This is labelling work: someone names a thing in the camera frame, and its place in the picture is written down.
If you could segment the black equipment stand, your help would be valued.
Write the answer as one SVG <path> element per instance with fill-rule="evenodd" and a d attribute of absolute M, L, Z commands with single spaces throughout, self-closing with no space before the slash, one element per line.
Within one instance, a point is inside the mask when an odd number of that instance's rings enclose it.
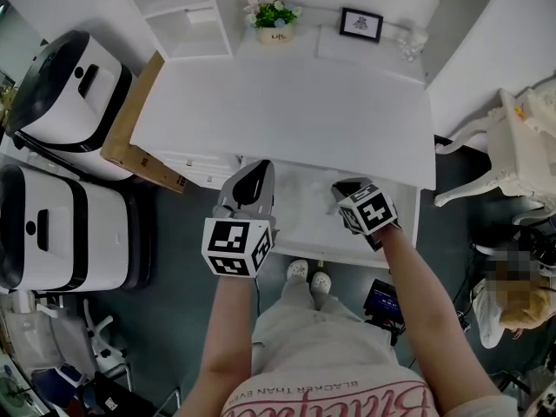
<path fill-rule="evenodd" d="M 515 263 L 518 270 L 529 267 L 544 276 L 556 277 L 556 231 L 546 233 L 540 229 L 545 223 L 493 223 L 474 234 L 471 247 L 493 261 Z"/>

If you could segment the white desk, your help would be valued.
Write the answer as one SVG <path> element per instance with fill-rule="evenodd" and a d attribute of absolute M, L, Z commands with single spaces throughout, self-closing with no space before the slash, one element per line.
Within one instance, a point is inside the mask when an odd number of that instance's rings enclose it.
<path fill-rule="evenodd" d="M 421 65 L 392 41 L 328 26 L 275 46 L 247 36 L 230 58 L 165 63 L 131 141 L 154 156 L 253 156 L 420 189 L 436 183 Z"/>

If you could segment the person's right white shoe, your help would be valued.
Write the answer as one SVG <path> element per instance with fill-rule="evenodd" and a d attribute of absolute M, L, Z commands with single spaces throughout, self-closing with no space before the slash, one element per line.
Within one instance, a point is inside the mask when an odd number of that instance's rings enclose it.
<path fill-rule="evenodd" d="M 331 289 L 331 279 L 324 272 L 314 274 L 309 289 L 312 295 L 328 295 Z"/>

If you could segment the wide white desk drawer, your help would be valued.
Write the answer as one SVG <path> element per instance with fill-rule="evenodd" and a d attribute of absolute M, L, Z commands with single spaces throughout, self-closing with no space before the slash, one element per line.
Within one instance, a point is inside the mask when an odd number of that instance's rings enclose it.
<path fill-rule="evenodd" d="M 373 251 L 365 238 L 353 235 L 344 227 L 339 210 L 335 215 L 329 216 L 313 207 L 305 207 L 301 211 L 297 211 L 284 205 L 276 194 L 276 181 L 279 170 L 288 167 L 335 169 L 343 174 L 341 180 L 360 175 L 369 178 L 393 199 L 399 215 L 398 223 L 411 243 L 417 243 L 420 187 L 378 177 L 374 174 L 354 172 L 352 169 L 337 169 L 283 160 L 274 160 L 273 164 L 275 166 L 275 197 L 272 215 L 276 219 L 276 228 L 278 229 L 273 247 L 275 253 L 371 268 L 388 267 L 382 250 Z"/>

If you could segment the person's right forearm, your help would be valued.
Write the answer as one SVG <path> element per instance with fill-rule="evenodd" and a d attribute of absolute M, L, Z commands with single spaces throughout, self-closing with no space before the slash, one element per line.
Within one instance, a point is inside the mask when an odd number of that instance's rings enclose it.
<path fill-rule="evenodd" d="M 379 230 L 409 344 L 442 414 L 499 396 L 471 349 L 453 303 L 433 270 L 395 226 Z"/>

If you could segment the blue padded chair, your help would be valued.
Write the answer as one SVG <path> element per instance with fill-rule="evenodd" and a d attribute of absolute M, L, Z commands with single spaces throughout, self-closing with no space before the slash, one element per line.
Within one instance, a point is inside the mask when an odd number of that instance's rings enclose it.
<path fill-rule="evenodd" d="M 72 366 L 62 365 L 60 368 L 39 369 L 31 373 L 31 382 L 38 395 L 44 399 L 70 400 L 76 393 L 83 375 Z"/>

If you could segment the small white desk drawer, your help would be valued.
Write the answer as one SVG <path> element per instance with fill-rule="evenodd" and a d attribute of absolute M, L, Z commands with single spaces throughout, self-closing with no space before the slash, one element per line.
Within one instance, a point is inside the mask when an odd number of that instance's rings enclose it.
<path fill-rule="evenodd" d="M 234 172 L 211 169 L 189 169 L 186 178 L 199 187 L 221 190 L 223 184 L 234 175 Z"/>
<path fill-rule="evenodd" d="M 237 170 L 241 166 L 240 157 L 229 153 L 157 151 L 157 156 L 167 164 L 186 167 L 214 167 Z"/>

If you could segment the person's white pink print shirt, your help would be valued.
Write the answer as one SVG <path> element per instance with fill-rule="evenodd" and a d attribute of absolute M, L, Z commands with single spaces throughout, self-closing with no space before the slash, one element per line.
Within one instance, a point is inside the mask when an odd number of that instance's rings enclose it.
<path fill-rule="evenodd" d="M 258 374 L 221 411 L 221 417 L 438 416 L 428 384 L 388 364 Z"/>

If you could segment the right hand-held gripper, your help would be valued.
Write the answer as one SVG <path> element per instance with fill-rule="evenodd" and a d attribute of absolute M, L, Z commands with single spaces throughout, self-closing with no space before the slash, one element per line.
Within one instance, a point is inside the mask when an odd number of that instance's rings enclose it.
<path fill-rule="evenodd" d="M 335 182 L 332 195 L 338 203 L 344 227 L 362 235 L 373 251 L 382 249 L 378 231 L 386 226 L 400 228 L 391 197 L 366 177 Z"/>

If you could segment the black picture frame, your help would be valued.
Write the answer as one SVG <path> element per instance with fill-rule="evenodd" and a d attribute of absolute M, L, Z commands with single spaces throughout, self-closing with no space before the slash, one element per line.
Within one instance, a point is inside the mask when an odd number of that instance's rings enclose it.
<path fill-rule="evenodd" d="M 344 7 L 341 10 L 339 34 L 373 43 L 379 43 L 383 16 Z"/>

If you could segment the person's beige trousers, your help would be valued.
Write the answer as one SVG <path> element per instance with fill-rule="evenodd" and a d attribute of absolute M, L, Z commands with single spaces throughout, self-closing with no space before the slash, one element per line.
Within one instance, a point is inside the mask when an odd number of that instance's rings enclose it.
<path fill-rule="evenodd" d="M 330 294 L 290 276 L 280 299 L 257 319 L 252 374 L 398 363 L 390 334 L 367 324 Z"/>

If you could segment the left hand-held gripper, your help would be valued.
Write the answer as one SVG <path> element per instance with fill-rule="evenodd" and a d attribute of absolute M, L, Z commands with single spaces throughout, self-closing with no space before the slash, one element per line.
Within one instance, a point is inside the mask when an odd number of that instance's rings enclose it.
<path fill-rule="evenodd" d="M 275 166 L 251 162 L 222 186 L 218 208 L 204 222 L 202 256 L 212 273 L 254 279 L 275 245 Z"/>

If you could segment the person's left forearm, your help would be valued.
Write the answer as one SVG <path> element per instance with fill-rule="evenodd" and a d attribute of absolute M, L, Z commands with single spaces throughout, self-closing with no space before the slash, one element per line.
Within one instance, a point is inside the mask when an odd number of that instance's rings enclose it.
<path fill-rule="evenodd" d="M 175 417 L 219 417 L 250 378 L 253 288 L 247 278 L 218 278 L 199 373 Z"/>

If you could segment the brown cardboard box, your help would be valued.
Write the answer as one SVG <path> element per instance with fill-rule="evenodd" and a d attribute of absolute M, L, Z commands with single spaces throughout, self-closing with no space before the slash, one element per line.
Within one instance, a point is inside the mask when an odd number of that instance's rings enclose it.
<path fill-rule="evenodd" d="M 164 59 L 156 52 L 131 84 L 129 93 L 106 136 L 100 155 L 104 160 L 144 181 L 181 194 L 186 178 L 131 143 L 143 106 L 163 65 Z"/>

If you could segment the white hutch shelf unit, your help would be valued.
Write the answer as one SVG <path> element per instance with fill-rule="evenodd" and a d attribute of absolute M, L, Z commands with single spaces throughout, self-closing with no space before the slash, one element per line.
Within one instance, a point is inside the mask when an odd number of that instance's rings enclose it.
<path fill-rule="evenodd" d="M 167 60 L 233 56 L 250 33 L 243 9 L 257 0 L 129 0 Z M 490 0 L 284 0 L 301 6 L 298 33 L 316 30 L 316 55 L 366 65 L 430 83 L 440 73 Z M 381 40 L 339 34 L 346 7 L 383 16 Z M 397 37 L 413 27 L 429 38 L 420 57 L 404 60 Z"/>

